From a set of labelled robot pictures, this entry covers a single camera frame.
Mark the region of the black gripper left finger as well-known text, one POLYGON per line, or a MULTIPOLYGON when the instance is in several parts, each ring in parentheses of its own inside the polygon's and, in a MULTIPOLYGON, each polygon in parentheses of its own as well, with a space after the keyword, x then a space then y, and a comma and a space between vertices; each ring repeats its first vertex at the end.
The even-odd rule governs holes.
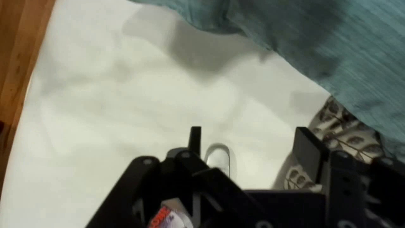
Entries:
POLYGON ((189 149, 191 153, 201 154, 201 126, 192 126, 189 136, 189 149))

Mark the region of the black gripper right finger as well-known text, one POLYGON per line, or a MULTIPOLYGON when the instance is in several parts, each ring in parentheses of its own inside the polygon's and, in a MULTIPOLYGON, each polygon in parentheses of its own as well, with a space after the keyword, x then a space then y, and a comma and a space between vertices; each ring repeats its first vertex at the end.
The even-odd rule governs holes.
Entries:
POLYGON ((308 127, 295 129, 292 154, 314 182, 322 181, 328 148, 308 127))

